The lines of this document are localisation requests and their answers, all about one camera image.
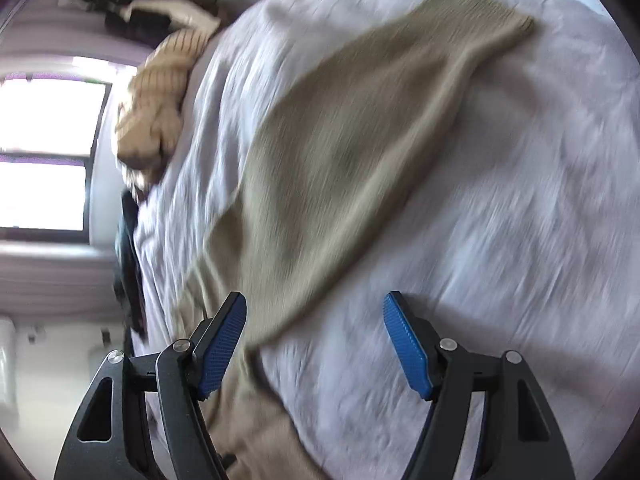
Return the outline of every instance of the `bed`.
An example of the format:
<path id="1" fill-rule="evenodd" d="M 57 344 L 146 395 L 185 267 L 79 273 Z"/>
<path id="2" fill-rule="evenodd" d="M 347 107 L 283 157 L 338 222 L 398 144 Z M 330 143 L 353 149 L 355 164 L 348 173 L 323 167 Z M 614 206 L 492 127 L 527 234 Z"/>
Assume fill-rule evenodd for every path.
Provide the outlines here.
<path id="1" fill-rule="evenodd" d="M 134 338 L 136 354 L 172 341 L 184 277 L 274 102 L 421 1 L 263 0 L 210 42 L 175 155 L 139 212 L 148 341 Z M 390 290 L 469 350 L 521 351 L 580 480 L 601 470 L 640 406 L 638 63 L 614 22 L 575 0 L 500 1 L 537 19 L 535 37 L 474 75 L 428 179 L 322 308 L 260 351 L 331 478 L 400 478 L 426 417 L 383 327 Z M 480 400 L 457 478 L 473 463 Z"/>

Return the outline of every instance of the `cream colored cloth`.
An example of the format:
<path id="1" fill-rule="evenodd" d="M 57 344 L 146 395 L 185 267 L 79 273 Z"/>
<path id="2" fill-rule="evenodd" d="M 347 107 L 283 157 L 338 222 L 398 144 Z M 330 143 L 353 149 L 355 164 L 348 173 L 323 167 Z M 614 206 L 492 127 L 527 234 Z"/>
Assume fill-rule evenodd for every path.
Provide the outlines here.
<path id="1" fill-rule="evenodd" d="M 265 118 L 174 310 L 188 336 L 229 291 L 247 298 L 239 349 L 203 405 L 218 452 L 238 457 L 230 478 L 324 478 L 252 355 L 361 256 L 427 175 L 475 68 L 531 29 L 493 0 L 426 0 L 323 61 Z"/>
<path id="2" fill-rule="evenodd" d="M 182 131 L 180 107 L 190 71 L 210 35 L 209 29 L 174 32 L 131 79 L 113 137 L 128 185 L 145 190 L 159 181 Z"/>

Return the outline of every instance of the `wrinkled sheet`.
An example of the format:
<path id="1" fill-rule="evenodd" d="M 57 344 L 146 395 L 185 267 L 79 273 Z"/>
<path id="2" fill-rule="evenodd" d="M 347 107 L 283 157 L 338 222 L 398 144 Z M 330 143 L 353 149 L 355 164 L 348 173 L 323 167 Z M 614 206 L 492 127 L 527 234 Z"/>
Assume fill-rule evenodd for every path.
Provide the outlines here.
<path id="1" fill-rule="evenodd" d="M 273 103 L 421 1 L 263 0 L 212 42 L 174 159 L 140 209 L 150 339 L 138 352 L 171 341 L 184 276 Z M 580 480 L 604 465 L 640 405 L 638 64 L 615 24 L 576 1 L 501 1 L 532 14 L 537 33 L 474 75 L 435 170 L 322 307 L 260 351 L 332 478 L 400 478 L 428 411 L 384 329 L 390 290 L 471 351 L 521 351 Z M 470 438 L 458 478 L 474 453 Z"/>

